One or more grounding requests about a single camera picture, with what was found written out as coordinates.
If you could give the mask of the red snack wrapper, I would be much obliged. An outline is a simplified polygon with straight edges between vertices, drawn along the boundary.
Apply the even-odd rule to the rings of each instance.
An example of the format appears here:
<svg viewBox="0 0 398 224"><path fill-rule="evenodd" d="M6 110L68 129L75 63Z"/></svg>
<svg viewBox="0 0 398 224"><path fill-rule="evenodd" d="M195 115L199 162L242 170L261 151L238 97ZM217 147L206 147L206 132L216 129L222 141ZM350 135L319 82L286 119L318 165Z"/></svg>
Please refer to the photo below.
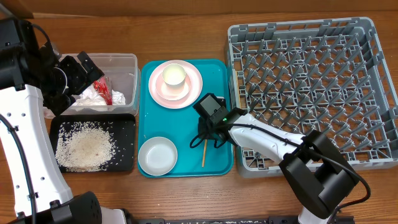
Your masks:
<svg viewBox="0 0 398 224"><path fill-rule="evenodd" d="M113 104L111 80L109 77L101 77L93 82L94 89L105 100L107 105Z"/></svg>

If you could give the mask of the white napkin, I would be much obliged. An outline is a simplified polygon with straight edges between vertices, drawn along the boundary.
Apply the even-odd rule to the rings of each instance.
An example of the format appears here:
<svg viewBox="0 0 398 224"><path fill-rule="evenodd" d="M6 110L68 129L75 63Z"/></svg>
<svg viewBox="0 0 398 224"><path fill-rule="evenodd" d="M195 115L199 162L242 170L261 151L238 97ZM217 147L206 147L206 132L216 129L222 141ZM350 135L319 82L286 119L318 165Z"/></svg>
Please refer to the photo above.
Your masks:
<svg viewBox="0 0 398 224"><path fill-rule="evenodd" d="M126 105L126 99L123 93L111 90L112 105ZM107 106L106 100L94 89L88 87L79 95L73 106Z"/></svg>

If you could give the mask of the grey bowl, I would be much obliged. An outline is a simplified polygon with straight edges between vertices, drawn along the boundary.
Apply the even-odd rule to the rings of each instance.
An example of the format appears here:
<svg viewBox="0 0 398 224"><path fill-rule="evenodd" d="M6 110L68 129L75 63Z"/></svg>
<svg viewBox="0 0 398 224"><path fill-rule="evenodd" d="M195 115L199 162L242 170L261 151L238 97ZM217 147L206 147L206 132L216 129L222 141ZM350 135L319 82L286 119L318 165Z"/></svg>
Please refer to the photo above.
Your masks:
<svg viewBox="0 0 398 224"><path fill-rule="evenodd" d="M148 139L139 149L138 162L148 175L161 176L169 173L177 163L175 144L165 137Z"/></svg>

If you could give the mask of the cream paper cup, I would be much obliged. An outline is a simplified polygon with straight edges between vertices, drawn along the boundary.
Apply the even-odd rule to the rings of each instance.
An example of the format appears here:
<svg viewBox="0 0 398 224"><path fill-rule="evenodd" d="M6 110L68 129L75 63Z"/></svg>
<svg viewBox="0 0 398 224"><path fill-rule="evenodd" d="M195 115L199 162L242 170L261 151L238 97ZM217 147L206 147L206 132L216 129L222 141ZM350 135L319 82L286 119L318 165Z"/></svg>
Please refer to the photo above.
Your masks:
<svg viewBox="0 0 398 224"><path fill-rule="evenodd" d="M185 82L186 71L181 65L171 63L163 69L162 78L167 85L180 86Z"/></svg>

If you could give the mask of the pile of rice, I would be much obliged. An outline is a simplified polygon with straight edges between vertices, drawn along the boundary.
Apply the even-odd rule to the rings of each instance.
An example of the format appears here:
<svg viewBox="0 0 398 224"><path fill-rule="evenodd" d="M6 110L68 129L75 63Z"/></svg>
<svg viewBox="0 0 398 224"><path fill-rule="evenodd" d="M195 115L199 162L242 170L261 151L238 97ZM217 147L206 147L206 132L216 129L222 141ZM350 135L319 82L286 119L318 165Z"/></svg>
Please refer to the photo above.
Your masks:
<svg viewBox="0 0 398 224"><path fill-rule="evenodd" d="M69 172L104 170L116 154L116 141L106 123L63 122L60 125L55 158Z"/></svg>

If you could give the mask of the pink small bowl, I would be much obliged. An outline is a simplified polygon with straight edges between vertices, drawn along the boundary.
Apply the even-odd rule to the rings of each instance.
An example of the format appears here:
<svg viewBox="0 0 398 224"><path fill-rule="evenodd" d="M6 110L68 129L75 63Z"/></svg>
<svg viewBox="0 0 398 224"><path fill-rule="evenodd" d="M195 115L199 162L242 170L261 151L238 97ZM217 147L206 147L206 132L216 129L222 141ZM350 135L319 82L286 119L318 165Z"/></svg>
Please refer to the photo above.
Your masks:
<svg viewBox="0 0 398 224"><path fill-rule="evenodd" d="M183 86L180 86L177 89L174 89L170 85L166 84L162 78L162 75L158 76L155 83L156 92L163 99L170 101L181 100L182 98L186 97L190 92L190 87L191 81L188 75L185 77Z"/></svg>

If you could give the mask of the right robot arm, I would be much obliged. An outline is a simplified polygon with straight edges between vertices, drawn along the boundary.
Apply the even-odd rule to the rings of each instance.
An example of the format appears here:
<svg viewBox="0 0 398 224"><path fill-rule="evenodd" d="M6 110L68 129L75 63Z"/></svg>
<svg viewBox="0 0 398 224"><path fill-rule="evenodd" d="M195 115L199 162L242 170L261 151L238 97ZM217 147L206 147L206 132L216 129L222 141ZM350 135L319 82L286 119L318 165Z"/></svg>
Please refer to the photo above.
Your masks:
<svg viewBox="0 0 398 224"><path fill-rule="evenodd" d="M303 205L297 223L327 223L359 183L360 177L321 132L288 133L257 120L240 108L195 107L198 138L221 140L259 152L278 164Z"/></svg>

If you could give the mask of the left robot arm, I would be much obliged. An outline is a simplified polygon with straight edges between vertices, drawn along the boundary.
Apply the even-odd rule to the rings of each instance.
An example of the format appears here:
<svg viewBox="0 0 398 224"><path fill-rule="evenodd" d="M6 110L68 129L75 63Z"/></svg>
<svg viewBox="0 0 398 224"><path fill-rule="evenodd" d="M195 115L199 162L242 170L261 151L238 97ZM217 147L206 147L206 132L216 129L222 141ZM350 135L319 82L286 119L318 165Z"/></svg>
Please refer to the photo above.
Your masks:
<svg viewBox="0 0 398 224"><path fill-rule="evenodd" d="M55 159L44 109L60 115L103 76L85 52L61 57L39 26L1 21L1 144L14 187L16 223L134 223L123 208L102 207L93 192L74 196Z"/></svg>

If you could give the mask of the grey dishwasher rack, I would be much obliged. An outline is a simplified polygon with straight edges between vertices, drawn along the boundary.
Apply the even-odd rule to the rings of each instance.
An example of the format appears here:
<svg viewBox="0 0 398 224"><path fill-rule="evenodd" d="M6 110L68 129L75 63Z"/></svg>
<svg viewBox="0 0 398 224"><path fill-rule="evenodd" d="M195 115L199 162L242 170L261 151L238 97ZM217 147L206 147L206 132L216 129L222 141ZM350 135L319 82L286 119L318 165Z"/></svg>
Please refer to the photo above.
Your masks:
<svg viewBox="0 0 398 224"><path fill-rule="evenodd" d="M356 170L397 165L397 92L367 17L233 25L227 63L242 109L292 133L327 135Z"/></svg>

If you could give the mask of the teal serving tray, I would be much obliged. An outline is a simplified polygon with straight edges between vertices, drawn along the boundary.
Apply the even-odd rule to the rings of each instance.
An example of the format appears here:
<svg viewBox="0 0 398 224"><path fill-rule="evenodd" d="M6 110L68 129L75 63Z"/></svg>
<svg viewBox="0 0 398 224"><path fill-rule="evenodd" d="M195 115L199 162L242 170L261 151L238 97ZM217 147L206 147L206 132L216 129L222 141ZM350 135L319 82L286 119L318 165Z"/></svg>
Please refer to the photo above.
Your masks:
<svg viewBox="0 0 398 224"><path fill-rule="evenodd" d="M213 147L214 141L208 141L206 146L205 166L202 167L204 143L196 148L189 147L190 141L198 134L198 113L193 104L182 109L168 109L160 106L149 92L149 78L152 72L167 62L152 61L144 65L141 71L141 95L139 103L138 149L150 138L165 137L171 140L178 152L177 163L167 174L153 176L147 174L138 162L139 171L146 177L201 177L227 174L234 163L233 146L225 143L220 148ZM200 97L206 93L214 93L224 97L227 109L231 108L226 65L218 59L187 60L201 74L203 89Z"/></svg>

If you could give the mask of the clear plastic bin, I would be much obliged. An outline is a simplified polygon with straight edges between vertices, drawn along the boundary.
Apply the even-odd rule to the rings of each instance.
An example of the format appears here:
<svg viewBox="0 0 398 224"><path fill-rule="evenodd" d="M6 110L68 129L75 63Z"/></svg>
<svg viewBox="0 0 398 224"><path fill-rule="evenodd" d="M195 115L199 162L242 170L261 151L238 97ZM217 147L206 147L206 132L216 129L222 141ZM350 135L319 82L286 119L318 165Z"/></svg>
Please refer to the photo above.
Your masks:
<svg viewBox="0 0 398 224"><path fill-rule="evenodd" d="M88 55L104 76L111 81L111 88L124 95L125 105L71 106L64 115L75 114L138 114L141 72L134 54L91 53Z"/></svg>

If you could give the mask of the pink plate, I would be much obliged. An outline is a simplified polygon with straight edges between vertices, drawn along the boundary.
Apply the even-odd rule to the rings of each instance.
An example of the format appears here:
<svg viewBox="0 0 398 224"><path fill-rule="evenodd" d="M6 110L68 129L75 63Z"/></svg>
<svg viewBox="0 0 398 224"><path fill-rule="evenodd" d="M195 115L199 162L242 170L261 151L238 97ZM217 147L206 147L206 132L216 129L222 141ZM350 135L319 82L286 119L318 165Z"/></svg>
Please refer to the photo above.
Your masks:
<svg viewBox="0 0 398 224"><path fill-rule="evenodd" d="M163 99L155 90L156 79L158 78L159 75L162 75L163 69L171 63L177 63L181 65L186 71L186 76L188 75L190 77L191 81L190 92L186 97L182 98L181 100L170 101ZM171 87L177 89L180 86L171 86ZM191 105L200 96L202 88L203 88L203 79L201 77L201 73L193 64L183 60L169 60L161 63L151 73L148 81L148 90L152 99L160 106L169 109L181 109Z"/></svg>

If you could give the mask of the black plastic tray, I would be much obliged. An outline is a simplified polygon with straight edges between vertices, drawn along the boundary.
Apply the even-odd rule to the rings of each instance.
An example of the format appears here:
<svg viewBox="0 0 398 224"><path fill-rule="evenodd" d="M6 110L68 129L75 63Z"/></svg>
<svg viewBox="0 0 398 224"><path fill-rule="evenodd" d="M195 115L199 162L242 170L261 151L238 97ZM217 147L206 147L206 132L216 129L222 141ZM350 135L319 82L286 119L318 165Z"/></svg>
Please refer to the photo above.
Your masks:
<svg viewBox="0 0 398 224"><path fill-rule="evenodd" d="M58 139L60 125L63 122L78 121L98 121L106 123L109 132L113 133L116 141L116 154L108 162L108 166L101 171L96 172L124 172L131 171L134 164L134 142L136 132L136 120L131 114L84 114L58 116L54 118L50 126L50 141L54 153ZM69 172L64 167L59 166L63 173Z"/></svg>

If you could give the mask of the cardboard backdrop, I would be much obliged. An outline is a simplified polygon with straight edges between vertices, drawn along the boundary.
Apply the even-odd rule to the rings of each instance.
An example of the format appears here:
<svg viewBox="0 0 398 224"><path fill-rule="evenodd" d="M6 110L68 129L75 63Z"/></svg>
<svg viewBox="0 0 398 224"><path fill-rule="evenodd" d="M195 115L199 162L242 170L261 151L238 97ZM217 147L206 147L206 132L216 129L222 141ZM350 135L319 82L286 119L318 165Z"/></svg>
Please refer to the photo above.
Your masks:
<svg viewBox="0 0 398 224"><path fill-rule="evenodd" d="M164 16L276 12L393 11L396 0L1 0L15 16Z"/></svg>

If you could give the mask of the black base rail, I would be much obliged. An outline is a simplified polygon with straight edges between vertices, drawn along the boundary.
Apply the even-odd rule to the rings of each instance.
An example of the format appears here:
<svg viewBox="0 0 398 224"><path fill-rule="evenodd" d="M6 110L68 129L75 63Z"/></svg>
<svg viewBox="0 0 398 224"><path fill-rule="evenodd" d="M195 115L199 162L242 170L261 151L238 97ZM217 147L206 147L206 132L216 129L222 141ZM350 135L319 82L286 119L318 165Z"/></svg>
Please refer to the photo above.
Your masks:
<svg viewBox="0 0 398 224"><path fill-rule="evenodd" d="M224 219L224 220L165 220L163 218L138 219L139 224L293 224L298 223L295 216L276 216L255 219Z"/></svg>

